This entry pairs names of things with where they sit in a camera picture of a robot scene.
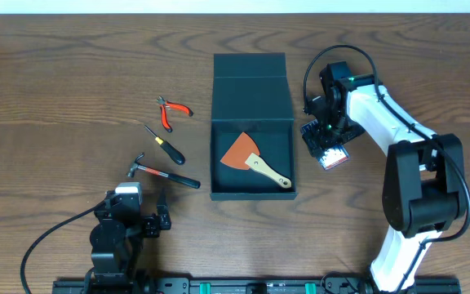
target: toolbox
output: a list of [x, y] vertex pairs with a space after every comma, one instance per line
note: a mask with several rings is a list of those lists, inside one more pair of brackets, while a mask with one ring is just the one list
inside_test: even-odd
[[[211, 200], [295, 199], [293, 108], [284, 53], [215, 54], [211, 106]], [[283, 189], [254, 171], [220, 159], [242, 132], [262, 159], [291, 180]]]

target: scraper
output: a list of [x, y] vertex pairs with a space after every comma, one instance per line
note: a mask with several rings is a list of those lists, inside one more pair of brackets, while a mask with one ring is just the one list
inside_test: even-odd
[[252, 169], [274, 180], [284, 189], [291, 188], [291, 180], [274, 171], [259, 155], [259, 147], [243, 132], [220, 161], [232, 168]]

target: yellow and black screwdriver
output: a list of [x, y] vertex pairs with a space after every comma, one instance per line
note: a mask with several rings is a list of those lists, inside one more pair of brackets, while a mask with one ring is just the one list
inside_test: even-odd
[[161, 148], [168, 155], [170, 155], [171, 160], [173, 160], [175, 163], [179, 165], [184, 164], [185, 159], [184, 159], [184, 155], [181, 152], [177, 151], [177, 149], [175, 149], [167, 141], [164, 141], [159, 136], [155, 135], [155, 133], [152, 130], [150, 130], [150, 128], [147, 125], [144, 125], [144, 128], [146, 129], [146, 131], [148, 131], [150, 134], [152, 134], [155, 137], [155, 141], [161, 146]]

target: red pliers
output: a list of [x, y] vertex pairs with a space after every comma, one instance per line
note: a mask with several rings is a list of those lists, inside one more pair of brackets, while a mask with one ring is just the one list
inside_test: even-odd
[[180, 104], [176, 104], [176, 103], [171, 103], [170, 101], [166, 101], [164, 100], [164, 98], [160, 97], [157, 98], [157, 103], [159, 104], [159, 108], [161, 109], [161, 121], [162, 121], [162, 126], [168, 131], [168, 132], [172, 132], [173, 129], [171, 128], [170, 124], [168, 123], [168, 119], [167, 119], [167, 115], [166, 115], [166, 108], [168, 109], [173, 109], [173, 110], [179, 110], [179, 111], [182, 111], [184, 112], [185, 114], [187, 114], [188, 116], [193, 116], [193, 111], [184, 106], [184, 105], [180, 105]]

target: box lid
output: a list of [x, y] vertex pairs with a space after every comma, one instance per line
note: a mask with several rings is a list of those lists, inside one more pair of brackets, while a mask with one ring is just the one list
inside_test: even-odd
[[284, 53], [215, 54], [211, 120], [293, 120]]

